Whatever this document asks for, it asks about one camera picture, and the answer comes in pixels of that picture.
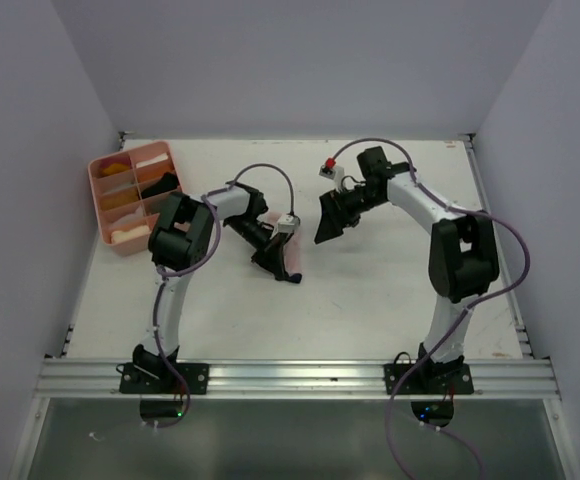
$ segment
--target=white wall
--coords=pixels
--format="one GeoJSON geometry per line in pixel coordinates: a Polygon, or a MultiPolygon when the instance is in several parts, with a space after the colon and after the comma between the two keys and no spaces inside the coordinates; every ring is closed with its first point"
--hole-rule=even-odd
{"type": "Polygon", "coordinates": [[[549,0],[53,0],[146,136],[474,132],[549,0]]]}
{"type": "Polygon", "coordinates": [[[48,0],[0,0],[0,479],[94,238],[85,162],[115,131],[48,0]]]}
{"type": "Polygon", "coordinates": [[[519,303],[535,352],[554,361],[580,455],[580,0],[554,0],[476,146],[492,209],[530,244],[519,303]]]}

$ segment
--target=robotic arm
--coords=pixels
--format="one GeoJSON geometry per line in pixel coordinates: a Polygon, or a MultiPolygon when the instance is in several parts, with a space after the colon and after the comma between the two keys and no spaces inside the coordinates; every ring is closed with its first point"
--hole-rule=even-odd
{"type": "MultiPolygon", "coordinates": [[[[343,168],[334,161],[321,167],[320,175],[333,180],[336,187],[319,198],[322,216],[315,243],[343,235],[344,228],[359,224],[363,212],[388,202],[402,208],[430,234],[428,275],[437,301],[430,331],[419,346],[422,358],[446,334],[464,306],[486,293],[499,276],[492,222],[440,208],[412,181],[409,164],[390,163],[381,147],[365,150],[357,161],[364,181],[352,190],[344,187],[343,168]]],[[[435,195],[446,205],[451,203],[435,195]]],[[[420,370],[422,393],[434,393],[437,384],[446,385],[449,377],[464,374],[463,342],[470,315],[420,370]]]]}
{"type": "MultiPolygon", "coordinates": [[[[284,261],[284,249],[299,227],[298,217],[282,215],[274,226],[258,220],[268,211],[263,194],[240,183],[208,194],[208,200],[219,219],[224,220],[224,225],[234,229],[255,248],[253,263],[272,273],[276,280],[301,281],[300,273],[286,271],[284,261]]],[[[200,197],[179,192],[170,194],[148,243],[153,263],[168,273],[195,265],[206,256],[213,225],[212,212],[200,197]],[[187,229],[178,228],[183,225],[187,225],[187,229]]],[[[171,364],[176,363],[179,321],[192,275],[193,272],[169,276],[164,286],[158,275],[155,282],[163,290],[154,320],[158,325],[159,343],[171,364]]],[[[146,338],[133,351],[132,364],[126,364],[123,373],[125,389],[122,382],[122,393],[146,393],[142,388],[146,384],[154,387],[148,389],[149,393],[171,391],[175,379],[160,356],[153,319],[149,322],[146,338]]]]}

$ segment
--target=pink storage box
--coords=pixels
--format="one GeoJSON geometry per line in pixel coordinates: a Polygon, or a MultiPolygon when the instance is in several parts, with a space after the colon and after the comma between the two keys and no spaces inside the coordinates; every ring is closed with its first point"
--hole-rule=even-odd
{"type": "Polygon", "coordinates": [[[127,232],[139,226],[147,226],[149,231],[152,232],[159,217],[160,204],[171,192],[182,191],[181,186],[179,186],[175,190],[153,197],[145,199],[141,197],[141,191],[154,185],[161,178],[164,171],[175,173],[179,178],[179,183],[182,184],[181,176],[172,161],[170,145],[168,145],[168,142],[163,141],[97,158],[88,165],[88,177],[90,178],[92,199],[97,212],[101,239],[119,255],[131,255],[148,248],[150,233],[145,233],[127,241],[113,243],[112,232],[127,232]],[[141,162],[161,157],[163,159],[156,163],[137,167],[137,164],[141,162]],[[101,168],[113,163],[128,165],[131,169],[102,177],[101,168]],[[132,203],[114,206],[119,203],[121,198],[135,197],[136,201],[132,203]],[[128,221],[123,220],[128,214],[137,212],[137,209],[139,209],[138,215],[130,217],[128,221]]]}

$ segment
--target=black mounting plate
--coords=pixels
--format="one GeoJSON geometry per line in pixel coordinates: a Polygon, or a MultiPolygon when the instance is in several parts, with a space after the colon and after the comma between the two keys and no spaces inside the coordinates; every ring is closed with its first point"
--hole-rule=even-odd
{"type": "MultiPolygon", "coordinates": [[[[207,363],[175,363],[177,372],[185,379],[190,395],[205,395],[210,378],[210,365],[207,363]]],[[[176,392],[176,380],[169,375],[159,379],[139,370],[132,362],[123,364],[119,392],[124,394],[161,395],[176,392]]]]}
{"type": "MultiPolygon", "coordinates": [[[[392,394],[392,389],[399,378],[410,370],[413,363],[386,363],[383,366],[383,380],[388,395],[392,394]]],[[[451,373],[426,379],[425,382],[419,372],[414,372],[399,389],[397,395],[446,395],[451,389],[454,395],[474,393],[469,365],[464,363],[459,369],[451,373]]]]}

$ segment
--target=compartment organizer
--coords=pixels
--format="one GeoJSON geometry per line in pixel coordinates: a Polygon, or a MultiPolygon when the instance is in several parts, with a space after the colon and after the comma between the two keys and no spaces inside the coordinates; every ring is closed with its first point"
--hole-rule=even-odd
{"type": "Polygon", "coordinates": [[[88,177],[101,239],[119,255],[148,248],[163,200],[173,191],[183,191],[170,146],[164,141],[93,160],[88,177]],[[179,186],[175,187],[172,175],[162,180],[168,173],[178,178],[179,186]],[[144,197],[146,188],[160,181],[167,189],[144,197]]]}

